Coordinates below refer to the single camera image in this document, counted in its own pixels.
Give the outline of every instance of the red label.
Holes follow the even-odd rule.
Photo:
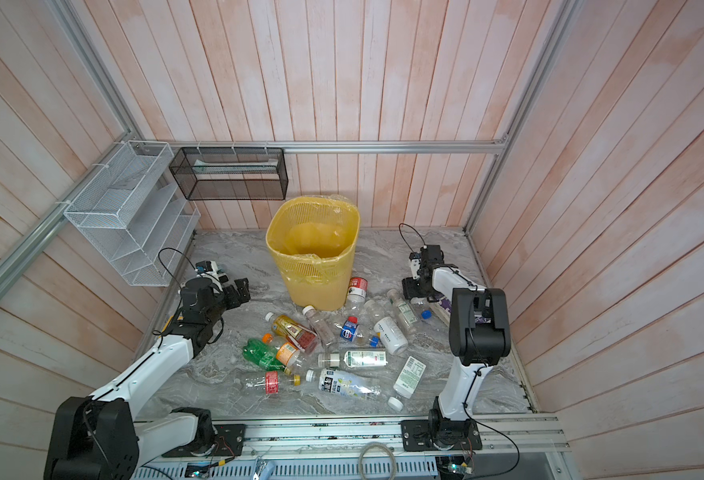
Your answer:
[[[353,276],[350,278],[350,288],[352,287],[368,290],[368,280],[360,278],[359,276]]]
[[[267,380],[266,385],[265,385],[265,390],[267,391],[267,395],[270,393],[277,393],[278,392],[278,373],[277,372],[267,372],[267,375],[264,376]]]

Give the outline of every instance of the trash can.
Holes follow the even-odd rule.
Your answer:
[[[278,209],[267,247],[294,303],[342,307],[359,231],[360,212],[343,197],[297,197]]]

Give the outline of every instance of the black mesh basket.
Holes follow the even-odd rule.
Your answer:
[[[169,168],[187,200],[285,200],[281,148],[182,147]]]

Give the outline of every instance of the bottle with orange label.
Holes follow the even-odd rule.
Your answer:
[[[234,388],[241,391],[263,392],[267,395],[301,385],[301,376],[286,378],[277,372],[242,373],[233,380]]]
[[[261,341],[278,349],[278,354],[275,358],[285,365],[286,375],[303,375],[313,367],[309,359],[290,342],[286,342],[285,339],[267,333],[261,337]]]
[[[267,313],[264,319],[272,324],[273,332],[293,343],[302,352],[312,353],[320,344],[318,335],[315,332],[293,320],[288,315],[270,312]]]

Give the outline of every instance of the green plastic bottle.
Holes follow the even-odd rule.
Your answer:
[[[278,349],[264,344],[259,339],[248,339],[248,343],[243,347],[243,358],[268,372],[285,370],[285,365],[276,358],[277,354]]]

